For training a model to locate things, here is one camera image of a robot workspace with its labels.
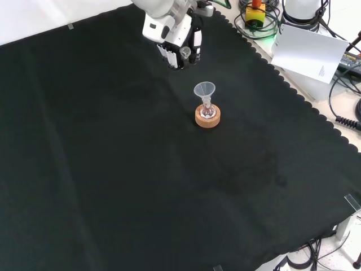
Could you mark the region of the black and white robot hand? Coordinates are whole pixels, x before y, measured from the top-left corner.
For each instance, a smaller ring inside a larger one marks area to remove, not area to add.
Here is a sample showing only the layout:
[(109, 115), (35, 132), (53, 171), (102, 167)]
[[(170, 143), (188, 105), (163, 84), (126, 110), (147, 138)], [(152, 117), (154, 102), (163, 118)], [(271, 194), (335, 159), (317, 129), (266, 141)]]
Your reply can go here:
[(196, 19), (196, 16), (186, 14), (180, 23), (176, 23), (170, 15), (162, 19), (146, 15), (142, 34), (155, 43), (170, 68), (185, 69), (200, 60), (202, 31)]

